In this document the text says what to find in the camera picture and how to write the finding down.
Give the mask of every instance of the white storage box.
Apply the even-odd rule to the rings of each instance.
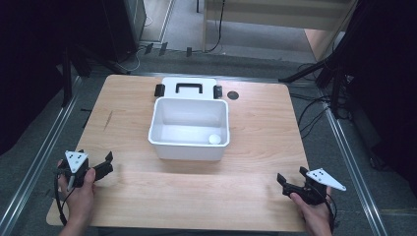
[[[159,158],[221,160],[229,144],[228,105],[213,98],[214,79],[162,80],[164,97],[156,100],[149,141]]]

